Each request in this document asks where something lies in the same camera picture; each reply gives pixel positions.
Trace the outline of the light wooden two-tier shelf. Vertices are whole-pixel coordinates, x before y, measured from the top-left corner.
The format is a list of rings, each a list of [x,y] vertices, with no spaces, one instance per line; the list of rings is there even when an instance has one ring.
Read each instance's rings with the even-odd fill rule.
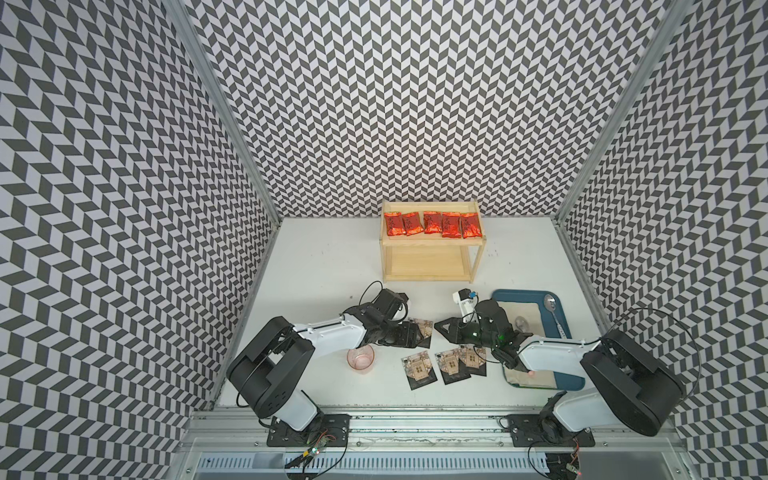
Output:
[[[454,202],[383,201],[380,221],[381,270],[384,282],[461,281],[472,283],[487,243],[483,219],[476,200]],[[423,211],[474,213],[478,216],[479,237],[447,238],[441,234],[389,236],[384,213]]]

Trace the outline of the red tea bag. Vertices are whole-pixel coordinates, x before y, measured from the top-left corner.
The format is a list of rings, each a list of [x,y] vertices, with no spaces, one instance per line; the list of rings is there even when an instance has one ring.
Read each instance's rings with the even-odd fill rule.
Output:
[[[385,221],[386,233],[389,237],[403,236],[406,234],[401,212],[384,212],[383,218]]]
[[[442,234],[442,213],[424,211],[422,214],[425,234]]]
[[[419,212],[403,213],[402,222],[405,234],[407,236],[417,235],[424,232],[422,220]]]
[[[462,214],[459,212],[443,212],[441,214],[441,234],[443,238],[462,238]]]
[[[462,237],[481,238],[483,236],[480,217],[477,212],[463,213],[460,218]]]

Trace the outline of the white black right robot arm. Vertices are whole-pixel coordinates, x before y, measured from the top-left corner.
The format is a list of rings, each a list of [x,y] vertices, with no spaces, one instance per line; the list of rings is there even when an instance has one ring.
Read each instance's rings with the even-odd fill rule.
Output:
[[[679,377],[621,330],[594,340],[548,338],[514,327],[493,299],[434,328],[452,344],[487,348],[509,369],[584,379],[582,389],[557,393],[540,411],[537,427],[546,443],[616,424],[654,436],[685,396]]]

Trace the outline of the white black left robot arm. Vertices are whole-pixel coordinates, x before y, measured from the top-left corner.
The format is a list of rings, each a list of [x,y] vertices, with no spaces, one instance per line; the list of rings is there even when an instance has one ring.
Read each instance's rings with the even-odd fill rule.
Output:
[[[415,348],[418,327],[407,320],[409,298],[381,288],[337,317],[314,324],[270,319],[229,364],[237,399],[258,418],[274,417],[296,432],[319,424],[322,412],[297,385],[314,359],[370,345]]]

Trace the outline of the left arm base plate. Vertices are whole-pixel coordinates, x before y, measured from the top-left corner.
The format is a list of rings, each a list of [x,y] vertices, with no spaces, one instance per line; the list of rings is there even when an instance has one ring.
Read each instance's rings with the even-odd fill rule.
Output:
[[[323,437],[328,440],[328,447],[345,447],[348,445],[351,419],[348,414],[320,413],[301,431],[274,419],[268,430],[266,444],[269,447],[310,447]]]

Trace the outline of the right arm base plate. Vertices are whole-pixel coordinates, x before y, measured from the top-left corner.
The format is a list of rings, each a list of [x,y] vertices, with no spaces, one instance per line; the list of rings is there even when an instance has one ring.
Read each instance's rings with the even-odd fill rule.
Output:
[[[515,447],[595,447],[592,433],[586,430],[568,431],[554,417],[510,414],[504,420]]]

